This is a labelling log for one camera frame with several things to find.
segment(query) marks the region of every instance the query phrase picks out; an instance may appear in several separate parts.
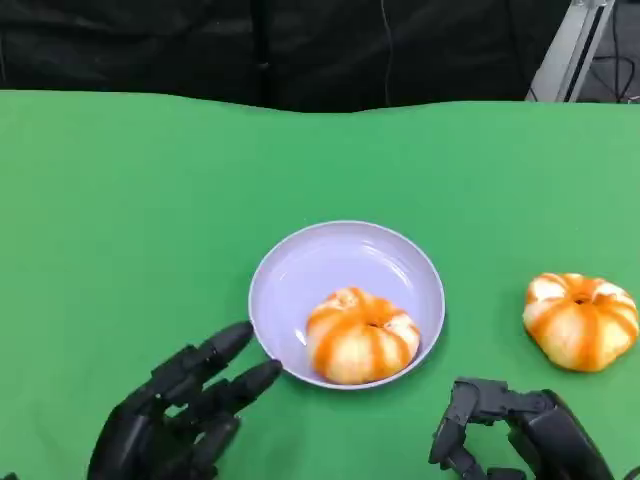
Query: orange and white pumpkin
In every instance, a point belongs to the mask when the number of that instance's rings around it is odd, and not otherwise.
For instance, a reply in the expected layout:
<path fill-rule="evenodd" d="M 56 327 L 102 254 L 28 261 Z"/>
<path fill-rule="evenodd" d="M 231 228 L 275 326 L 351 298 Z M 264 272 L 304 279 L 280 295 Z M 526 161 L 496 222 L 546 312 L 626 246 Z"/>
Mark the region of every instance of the orange and white pumpkin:
<path fill-rule="evenodd" d="M 307 323 L 314 369 L 341 384 L 374 382 L 413 359 L 420 332 L 406 312 L 359 288 L 345 288 L 316 307 Z"/>
<path fill-rule="evenodd" d="M 597 372 L 638 338 L 638 310 L 626 291 L 602 278 L 545 273 L 529 285 L 524 325 L 552 362 Z"/>

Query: small pumpkin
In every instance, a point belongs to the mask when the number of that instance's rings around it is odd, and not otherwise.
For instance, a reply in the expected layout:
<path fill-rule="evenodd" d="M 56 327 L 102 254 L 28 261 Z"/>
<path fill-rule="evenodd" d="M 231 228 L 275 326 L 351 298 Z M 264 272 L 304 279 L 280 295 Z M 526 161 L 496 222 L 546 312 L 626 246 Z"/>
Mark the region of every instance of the small pumpkin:
<path fill-rule="evenodd" d="M 545 273 L 527 290 L 524 325 L 555 364 L 605 369 L 638 338 L 638 310 L 622 288 L 602 278 Z"/>
<path fill-rule="evenodd" d="M 313 368 L 340 384 L 382 380 L 405 368 L 420 344 L 409 315 L 359 288 L 338 290 L 307 322 Z"/>

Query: green tablecloth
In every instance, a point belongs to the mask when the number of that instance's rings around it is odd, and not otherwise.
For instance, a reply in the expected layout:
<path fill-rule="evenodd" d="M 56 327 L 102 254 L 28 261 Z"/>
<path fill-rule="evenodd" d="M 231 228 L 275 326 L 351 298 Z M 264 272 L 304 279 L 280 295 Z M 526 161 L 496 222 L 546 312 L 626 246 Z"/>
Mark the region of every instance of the green tablecloth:
<path fill-rule="evenodd" d="M 0 94 L 0 471 L 83 478 L 110 409 L 188 342 L 247 317 L 284 235 L 380 223 L 439 269 L 448 316 L 387 388 L 284 377 L 243 413 L 227 480 L 449 478 L 427 464 L 456 376 L 552 388 L 616 477 L 640 463 L 640 349 L 551 366 L 521 325 L 541 271 L 640 296 L 640 109 L 449 104 L 322 116 L 164 96 Z M 232 373 L 264 358 L 254 342 Z M 485 466 L 505 428 L 470 428 Z"/>

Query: black curtain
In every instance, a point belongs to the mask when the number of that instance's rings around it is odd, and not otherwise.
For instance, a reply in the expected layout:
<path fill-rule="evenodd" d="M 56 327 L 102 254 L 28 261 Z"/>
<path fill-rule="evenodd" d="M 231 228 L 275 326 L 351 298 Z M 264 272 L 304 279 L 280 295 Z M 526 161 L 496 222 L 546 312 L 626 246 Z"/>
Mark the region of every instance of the black curtain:
<path fill-rule="evenodd" d="M 520 100 L 569 3 L 3 0 L 0 85 L 322 112 Z"/>

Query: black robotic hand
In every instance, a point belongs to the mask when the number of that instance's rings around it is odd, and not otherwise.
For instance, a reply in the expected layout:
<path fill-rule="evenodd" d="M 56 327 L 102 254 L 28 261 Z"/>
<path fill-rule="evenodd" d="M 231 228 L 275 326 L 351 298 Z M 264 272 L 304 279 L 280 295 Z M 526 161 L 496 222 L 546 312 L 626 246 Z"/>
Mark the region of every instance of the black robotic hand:
<path fill-rule="evenodd" d="M 151 380 L 109 415 L 89 464 L 88 480 L 211 480 L 215 462 L 240 427 L 236 414 L 278 378 L 271 360 L 233 381 L 205 386 L 253 336 L 232 325 L 199 347 L 189 345 L 151 372 Z M 170 408 L 178 413 L 169 415 Z M 5 480 L 18 480 L 15 474 Z"/>
<path fill-rule="evenodd" d="M 434 435 L 429 462 L 465 480 L 525 480 L 523 472 L 494 468 L 485 473 L 464 448 L 468 423 L 491 426 L 505 420 L 509 442 L 536 480 L 613 480 L 613 475 L 578 419 L 550 390 L 516 393 L 505 382 L 458 378 L 451 402 Z M 640 474 L 630 472 L 625 480 Z"/>

